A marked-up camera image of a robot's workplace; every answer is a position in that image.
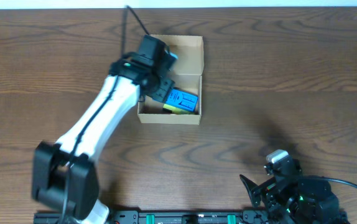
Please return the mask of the brown cardboard box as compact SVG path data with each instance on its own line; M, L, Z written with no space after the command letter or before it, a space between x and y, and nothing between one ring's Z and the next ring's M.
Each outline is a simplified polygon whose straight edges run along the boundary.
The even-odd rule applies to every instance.
M174 114L163 110L163 104L149 97L137 106L140 122L145 124L195 124L202 117L202 75L204 68L203 37L197 35L157 35L153 37L165 42L178 59L169 78L179 90L198 96L193 114Z

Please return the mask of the blue plastic case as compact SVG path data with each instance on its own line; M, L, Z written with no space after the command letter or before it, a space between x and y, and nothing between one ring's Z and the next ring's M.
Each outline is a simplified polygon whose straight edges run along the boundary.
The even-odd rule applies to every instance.
M173 89L165 103L185 111L194 112L198 103L198 96L182 90Z

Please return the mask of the yellow highlighter with blue cap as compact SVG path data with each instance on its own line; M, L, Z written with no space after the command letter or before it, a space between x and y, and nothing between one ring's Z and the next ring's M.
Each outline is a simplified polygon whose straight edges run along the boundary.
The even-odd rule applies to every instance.
M183 110L168 104L164 104L162 109L172 114L195 114L193 111Z

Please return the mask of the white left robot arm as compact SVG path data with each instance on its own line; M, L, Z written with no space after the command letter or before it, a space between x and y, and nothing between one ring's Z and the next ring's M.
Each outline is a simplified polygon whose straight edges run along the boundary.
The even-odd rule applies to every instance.
M82 117L58 140L35 149L32 198L60 212L57 223L106 223L96 165L108 139L142 95L165 101L177 56L169 49L129 52L112 63L102 89Z

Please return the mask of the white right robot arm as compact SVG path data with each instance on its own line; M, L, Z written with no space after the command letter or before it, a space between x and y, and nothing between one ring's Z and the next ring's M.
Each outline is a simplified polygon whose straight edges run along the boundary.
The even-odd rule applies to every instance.
M337 196L326 180L307 178L300 162L291 156L273 159L264 166L272 175L258 185L244 175L244 184L254 208L264 205L268 223L348 223Z

